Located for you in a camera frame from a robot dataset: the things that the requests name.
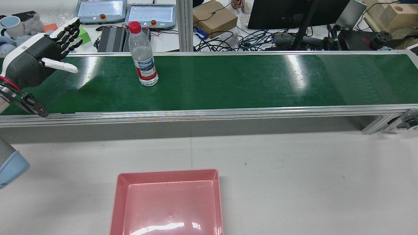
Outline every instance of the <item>green block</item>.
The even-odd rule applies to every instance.
[[[82,27],[80,27],[80,34],[79,34],[79,38],[83,39],[83,43],[82,45],[88,43],[91,41],[89,34],[87,33],[87,31],[85,29],[83,29]]]

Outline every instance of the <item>orange block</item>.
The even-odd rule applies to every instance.
[[[58,27],[56,26],[56,24],[55,24],[55,23],[50,24],[50,25],[45,25],[45,26],[43,27],[43,31],[44,31],[44,32],[47,32],[47,31],[50,31],[50,30],[57,30],[57,29],[58,29]]]

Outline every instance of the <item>red bottle cap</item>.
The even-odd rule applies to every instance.
[[[132,21],[128,25],[129,31],[131,33],[140,33],[141,32],[141,24],[138,21]]]

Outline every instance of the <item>computer monitor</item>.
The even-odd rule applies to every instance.
[[[319,0],[309,26],[335,23],[350,0]],[[254,0],[249,29],[299,28],[311,0]]]

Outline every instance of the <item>white mug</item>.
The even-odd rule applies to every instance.
[[[25,27],[17,16],[6,16],[0,20],[0,27],[7,31],[11,38],[25,36]]]

